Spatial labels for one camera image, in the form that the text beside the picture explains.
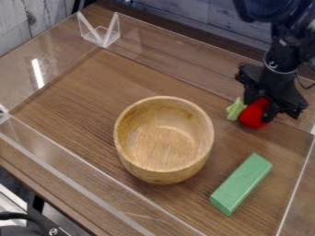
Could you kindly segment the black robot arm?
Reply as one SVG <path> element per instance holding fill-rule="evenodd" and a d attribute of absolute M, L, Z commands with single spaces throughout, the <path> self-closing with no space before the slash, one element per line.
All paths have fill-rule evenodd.
<path fill-rule="evenodd" d="M 271 44 L 260 65 L 241 63 L 236 80 L 244 86 L 237 120 L 260 128 L 285 113 L 296 119 L 307 109 L 297 68 L 315 69 L 315 0 L 233 0 L 240 19 L 271 25 Z"/>

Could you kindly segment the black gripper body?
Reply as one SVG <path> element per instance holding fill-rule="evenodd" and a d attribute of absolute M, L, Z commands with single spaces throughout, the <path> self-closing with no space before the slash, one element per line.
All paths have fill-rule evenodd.
<path fill-rule="evenodd" d="M 292 119 L 297 119 L 307 109 L 307 100 L 295 86 L 296 72 L 280 73 L 267 65 L 238 64 L 238 72 L 234 79 L 245 87 L 260 89 L 260 98 L 280 107 L 279 113 L 285 113 Z"/>

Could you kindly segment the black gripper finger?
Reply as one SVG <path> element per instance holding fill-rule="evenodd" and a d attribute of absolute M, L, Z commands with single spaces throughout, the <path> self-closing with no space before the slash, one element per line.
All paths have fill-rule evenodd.
<path fill-rule="evenodd" d="M 269 103 L 263 110 L 261 121 L 264 123 L 272 122 L 279 112 L 280 112 L 280 107 L 277 106 L 277 104 Z"/>
<path fill-rule="evenodd" d="M 256 87 L 244 88 L 244 104 L 249 105 L 260 97 L 260 89 Z"/>

